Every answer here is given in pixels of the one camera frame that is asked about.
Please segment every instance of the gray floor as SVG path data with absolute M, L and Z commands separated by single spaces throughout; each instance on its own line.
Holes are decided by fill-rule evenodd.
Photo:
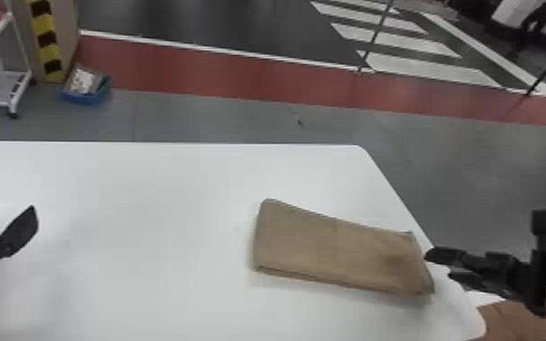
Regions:
M 546 127 L 119 90 L 85 107 L 49 85 L 20 113 L 0 110 L 0 140 L 357 144 L 434 244 L 473 252 L 527 258 L 530 211 L 546 208 Z

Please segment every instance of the red stripe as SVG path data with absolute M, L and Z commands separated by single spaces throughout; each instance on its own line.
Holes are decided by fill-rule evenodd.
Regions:
M 114 87 L 546 125 L 546 98 L 457 83 L 82 37 Z

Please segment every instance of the folded towel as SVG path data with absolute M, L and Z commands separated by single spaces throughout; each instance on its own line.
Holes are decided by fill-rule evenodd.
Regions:
M 369 228 L 284 202 L 260 205 L 257 270 L 399 295 L 434 292 L 412 232 Z

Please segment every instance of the blue basket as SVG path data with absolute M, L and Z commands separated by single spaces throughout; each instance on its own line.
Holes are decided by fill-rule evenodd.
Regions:
M 97 90 L 97 93 L 81 94 L 75 92 L 67 92 L 63 87 L 57 88 L 57 91 L 64 101 L 94 105 L 101 102 L 106 97 L 106 95 L 110 92 L 111 85 L 112 77 L 104 76 L 102 80 L 102 85 L 100 86 L 100 89 Z

